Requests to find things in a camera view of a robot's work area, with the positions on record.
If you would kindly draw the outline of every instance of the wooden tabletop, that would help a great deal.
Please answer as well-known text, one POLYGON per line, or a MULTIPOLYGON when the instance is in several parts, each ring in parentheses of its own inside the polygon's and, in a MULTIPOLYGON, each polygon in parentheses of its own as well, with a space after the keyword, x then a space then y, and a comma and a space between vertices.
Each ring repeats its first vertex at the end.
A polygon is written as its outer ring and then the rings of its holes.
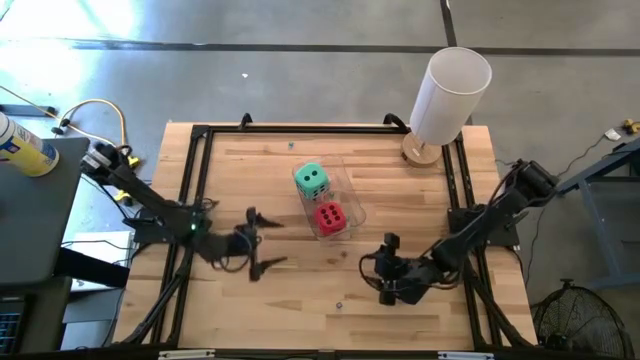
MULTIPOLYGON (((167 125, 153 188, 177 199, 192 123, 167 125)), ((464 144, 476 201, 486 201, 499 180, 489 131, 466 126, 464 144)), ((358 350, 471 349, 462 286, 431 289, 417 305, 378 304, 378 294, 358 273, 358 260, 375 251, 385 232, 401 237, 400 255, 418 255, 447 234, 449 207, 444 164, 409 167, 400 157, 401 135, 217 134, 205 196, 219 200, 211 213, 217 232, 244 221, 256 206, 282 229, 262 232, 259 258, 287 256, 250 283, 247 269, 215 271, 196 257, 191 272, 181 347, 358 350), (350 240, 320 242, 304 215, 292 168, 318 156, 343 158, 366 211, 350 240)), ((456 174, 459 174, 452 147, 456 174)), ((198 174, 201 149, 194 174, 198 174)), ((195 188, 197 176, 192 179, 195 188)), ((464 196, 459 197, 464 204, 464 196)), ((158 296, 167 247, 153 245, 133 261, 115 340, 126 337, 158 296)), ((496 301, 529 341, 535 333, 518 262, 504 249, 489 249, 487 260, 496 301)), ((169 333, 173 300, 163 335, 169 333)), ((479 306, 489 340, 486 312, 479 306)))

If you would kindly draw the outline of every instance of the transparent box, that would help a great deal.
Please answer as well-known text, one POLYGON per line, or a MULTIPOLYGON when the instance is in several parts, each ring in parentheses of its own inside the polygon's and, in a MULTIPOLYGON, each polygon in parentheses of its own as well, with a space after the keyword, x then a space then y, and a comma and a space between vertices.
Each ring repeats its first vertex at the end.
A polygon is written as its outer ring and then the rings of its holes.
POLYGON ((307 199, 300 190, 297 190, 300 200, 302 201, 302 206, 304 207, 304 211, 307 215, 307 220, 311 226, 311 230, 319 240, 350 239, 351 233, 358 226, 364 223, 367 214, 360 205, 360 201, 353 190, 353 186, 349 180, 349 175, 344 168, 342 158, 339 156, 323 156, 294 166, 292 172, 294 183, 296 172, 308 163, 320 164, 329 177, 329 190, 321 194, 315 200, 307 199), (347 224, 338 232, 324 235, 316 223, 314 214, 318 206, 331 201, 338 203, 342 208, 342 211, 347 218, 347 224))

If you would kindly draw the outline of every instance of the wooden lamp base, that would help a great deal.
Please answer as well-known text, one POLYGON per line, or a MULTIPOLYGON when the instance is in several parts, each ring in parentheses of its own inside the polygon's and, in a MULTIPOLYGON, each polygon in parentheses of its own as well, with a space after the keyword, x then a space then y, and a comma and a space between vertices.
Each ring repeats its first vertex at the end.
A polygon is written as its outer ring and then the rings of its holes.
POLYGON ((428 167, 436 162, 442 154, 442 148, 425 144, 409 133, 402 140, 402 158, 413 167, 428 167))

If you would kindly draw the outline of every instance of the yellow cable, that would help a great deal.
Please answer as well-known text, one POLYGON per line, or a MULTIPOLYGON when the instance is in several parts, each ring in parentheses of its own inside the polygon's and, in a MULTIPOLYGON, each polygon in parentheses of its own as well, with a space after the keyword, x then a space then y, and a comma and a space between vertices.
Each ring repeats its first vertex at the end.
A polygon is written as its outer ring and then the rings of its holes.
MULTIPOLYGON (((47 115, 51 116, 52 118, 54 118, 54 119, 58 120, 58 127, 60 127, 60 124, 62 123, 62 120, 63 120, 63 119, 69 119, 69 120, 71 120, 71 116, 73 115, 73 113, 74 113, 74 112, 75 112, 79 107, 81 107, 82 105, 89 104, 89 103, 103 103, 103 104, 107 104, 107 105, 111 106, 111 107, 116 111, 116 113, 118 114, 118 117, 120 118, 120 135, 121 135, 121 141, 122 141, 122 144, 121 144, 121 145, 126 145, 126 144, 127 144, 127 137, 126 137, 126 131, 125 131, 125 125, 124 125, 124 115, 122 114, 122 111, 120 111, 120 109, 116 106, 116 104, 112 103, 111 101, 104 100, 104 99, 89 99, 89 100, 85 100, 85 101, 82 101, 82 102, 80 102, 80 103, 78 103, 78 104, 76 104, 76 105, 72 106, 69 110, 67 110, 67 111, 64 113, 64 115, 62 115, 61 117, 58 117, 58 116, 56 116, 56 115, 54 115, 54 114, 52 114, 52 113, 48 112, 47 110, 45 110, 45 109, 43 109, 43 108, 39 107, 38 105, 34 104, 33 102, 31 102, 31 101, 27 100, 26 98, 24 98, 24 97, 22 97, 22 96, 20 96, 20 95, 16 94, 15 92, 13 92, 13 91, 11 91, 11 90, 7 89, 7 88, 6 88, 6 87, 4 87, 4 86, 0 85, 0 88, 1 88, 1 89, 3 89, 4 91, 8 92, 9 94, 11 94, 11 95, 13 95, 13 96, 17 97, 18 99, 20 99, 20 100, 22 100, 22 101, 24 101, 24 102, 28 103, 29 105, 31 105, 31 106, 33 106, 34 108, 36 108, 36 109, 38 109, 39 111, 41 111, 42 113, 47 114, 47 115)), ((73 126, 73 125, 71 125, 71 124, 67 125, 67 127, 69 127, 69 128, 71 128, 71 129, 73 129, 73 130, 77 131, 78 133, 80 133, 80 134, 82 134, 82 135, 84 135, 84 136, 86 136, 86 137, 88 137, 88 138, 92 138, 92 139, 96 139, 96 140, 100 140, 100 141, 106 142, 106 143, 108 143, 108 144, 111 144, 111 145, 112 145, 112 146, 114 146, 114 147, 116 146, 116 144, 115 144, 114 142, 112 142, 112 141, 110 141, 110 140, 108 140, 108 139, 105 139, 105 138, 103 138, 103 137, 101 137, 101 136, 94 135, 94 134, 88 133, 88 132, 86 132, 86 131, 80 130, 79 128, 77 128, 76 126, 73 126)))

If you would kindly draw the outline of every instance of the fan grille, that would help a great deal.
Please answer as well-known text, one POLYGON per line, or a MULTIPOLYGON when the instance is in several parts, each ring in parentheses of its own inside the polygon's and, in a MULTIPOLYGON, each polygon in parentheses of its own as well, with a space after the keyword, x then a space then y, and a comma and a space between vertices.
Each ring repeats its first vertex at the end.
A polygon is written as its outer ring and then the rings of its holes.
POLYGON ((633 358, 624 324, 592 291, 569 286, 549 295, 534 315, 538 339, 558 350, 633 358))

